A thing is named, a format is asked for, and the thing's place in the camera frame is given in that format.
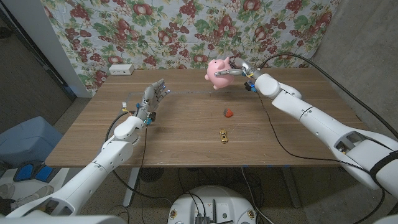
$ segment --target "table leg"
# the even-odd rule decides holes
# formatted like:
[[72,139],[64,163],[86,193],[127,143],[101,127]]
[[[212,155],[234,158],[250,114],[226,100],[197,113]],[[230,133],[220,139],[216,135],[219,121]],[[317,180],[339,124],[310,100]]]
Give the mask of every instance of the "table leg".
[[[128,185],[134,189],[136,188],[139,169],[140,169],[139,167],[131,169]],[[123,206],[125,207],[130,206],[133,195],[134,193],[131,190],[126,189],[126,194],[124,194]]]
[[292,205],[295,208],[300,208],[301,201],[299,193],[297,193],[296,183],[294,182],[292,169],[290,167],[283,167],[282,172],[284,174],[285,183],[287,190],[289,191],[290,199],[292,200]]

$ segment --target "small red object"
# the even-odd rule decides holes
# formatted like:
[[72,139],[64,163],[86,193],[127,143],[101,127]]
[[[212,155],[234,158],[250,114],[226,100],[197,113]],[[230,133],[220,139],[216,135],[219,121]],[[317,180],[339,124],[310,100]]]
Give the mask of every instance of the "small red object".
[[227,118],[232,117],[232,115],[234,115],[234,113],[232,113],[232,111],[228,108],[225,108],[224,110],[224,116],[226,116]]

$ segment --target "shoe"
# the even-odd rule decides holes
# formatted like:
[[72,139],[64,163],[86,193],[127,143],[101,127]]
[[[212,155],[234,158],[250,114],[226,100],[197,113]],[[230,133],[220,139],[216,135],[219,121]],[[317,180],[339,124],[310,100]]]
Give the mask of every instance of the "shoe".
[[11,210],[14,211],[15,209],[25,205],[26,203],[29,202],[33,202],[34,200],[37,200],[39,198],[45,197],[47,195],[52,194],[52,192],[54,191],[54,188],[52,186],[44,186],[41,189],[39,189],[38,191],[36,191],[35,193],[33,193],[32,195],[28,196],[28,197],[24,197],[14,203],[11,203]]
[[14,195],[14,184],[3,184],[0,186],[0,197],[2,199],[10,199]]

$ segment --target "floral curtain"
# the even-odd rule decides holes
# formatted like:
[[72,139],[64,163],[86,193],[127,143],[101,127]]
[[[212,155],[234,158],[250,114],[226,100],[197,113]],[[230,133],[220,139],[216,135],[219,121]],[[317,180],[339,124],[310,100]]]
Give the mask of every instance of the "floral curtain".
[[[41,0],[81,82],[92,95],[111,64],[206,68],[214,58],[259,65],[293,52],[312,57],[340,0]],[[279,57],[268,67],[306,67]]]

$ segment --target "blue cushion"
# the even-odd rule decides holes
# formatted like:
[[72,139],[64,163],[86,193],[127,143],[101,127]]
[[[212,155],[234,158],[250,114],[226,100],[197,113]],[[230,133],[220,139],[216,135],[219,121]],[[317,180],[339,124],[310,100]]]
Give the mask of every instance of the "blue cushion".
[[15,181],[28,180],[32,177],[33,165],[27,164],[24,167],[20,168],[17,176],[15,177]]
[[61,138],[42,117],[32,118],[0,134],[0,159],[14,167],[44,161]]
[[35,176],[35,179],[41,180],[42,182],[46,182],[47,178],[51,174],[52,168],[45,166],[43,167]]

